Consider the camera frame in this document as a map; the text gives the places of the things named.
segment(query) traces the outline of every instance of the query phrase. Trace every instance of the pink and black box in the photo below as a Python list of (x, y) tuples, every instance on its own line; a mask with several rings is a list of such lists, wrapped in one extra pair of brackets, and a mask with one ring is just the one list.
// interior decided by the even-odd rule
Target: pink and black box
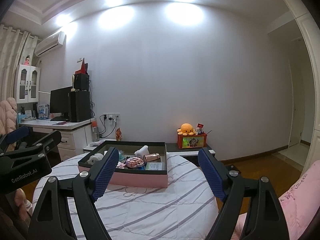
[(109, 184), (122, 185), (129, 187), (168, 187), (167, 173), (167, 152), (164, 142), (125, 142), (125, 141), (105, 141), (100, 146), (89, 152), (78, 162), (79, 172), (89, 171), (92, 165), (88, 164), (91, 155), (96, 153), (104, 154), (110, 147), (115, 147), (123, 151), (123, 157), (134, 157), (135, 151), (141, 149), (144, 145), (148, 146), (149, 153), (159, 153), (162, 164), (162, 170), (138, 170), (138, 169), (115, 169)]

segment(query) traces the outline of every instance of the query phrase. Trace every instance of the round table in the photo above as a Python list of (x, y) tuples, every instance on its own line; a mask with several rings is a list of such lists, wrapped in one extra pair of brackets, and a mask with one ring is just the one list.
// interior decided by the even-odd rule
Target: round table
[[(78, 161), (85, 154), (66, 160), (43, 177), (33, 195), (33, 209), (50, 176), (75, 177)], [(217, 215), (217, 202), (202, 171), (178, 155), (167, 156), (168, 187), (138, 188), (108, 185), (95, 203), (113, 240), (205, 239)], [(77, 238), (84, 240), (73, 198), (68, 204)]]

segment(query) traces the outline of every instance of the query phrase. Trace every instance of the white plush toy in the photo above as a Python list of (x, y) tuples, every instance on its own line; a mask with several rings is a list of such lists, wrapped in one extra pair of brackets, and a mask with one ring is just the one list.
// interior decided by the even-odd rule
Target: white plush toy
[(143, 156), (144, 155), (148, 155), (148, 154), (150, 154), (150, 153), (148, 151), (148, 146), (147, 145), (143, 146), (140, 150), (138, 150), (138, 151), (136, 151), (134, 153), (134, 155), (136, 157), (140, 157), (142, 160), (143, 160)]
[(89, 160), (87, 161), (87, 163), (93, 165), (96, 161), (101, 161), (102, 158), (103, 158), (103, 155), (101, 153), (96, 153), (95, 155), (92, 155), (89, 157)]

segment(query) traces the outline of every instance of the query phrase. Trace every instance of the beige curtain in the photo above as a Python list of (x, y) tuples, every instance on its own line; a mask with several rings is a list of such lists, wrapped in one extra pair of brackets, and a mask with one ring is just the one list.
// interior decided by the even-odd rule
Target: beige curtain
[(13, 97), (16, 68), (25, 62), (27, 55), (32, 62), (37, 42), (38, 37), (31, 38), (28, 32), (0, 25), (0, 101)]

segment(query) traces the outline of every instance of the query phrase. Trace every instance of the metal bolt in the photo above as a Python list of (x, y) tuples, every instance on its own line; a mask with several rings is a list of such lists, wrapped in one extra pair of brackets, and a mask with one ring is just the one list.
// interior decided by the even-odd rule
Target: metal bolt
[(232, 170), (232, 171), (229, 171), (229, 174), (230, 174), (230, 176), (232, 176), (232, 177), (237, 177), (238, 174), (239, 174), (239, 172)]
[(89, 172), (87, 172), (87, 171), (81, 171), (80, 172), (80, 177), (84, 178), (84, 177), (88, 176), (88, 174), (89, 174)]
[(50, 178), (48, 179), (48, 181), (49, 181), (50, 183), (53, 183), (53, 182), (56, 181), (56, 177), (50, 177)]
[(264, 182), (264, 183), (267, 183), (269, 182), (269, 179), (265, 176), (261, 177), (261, 181)]

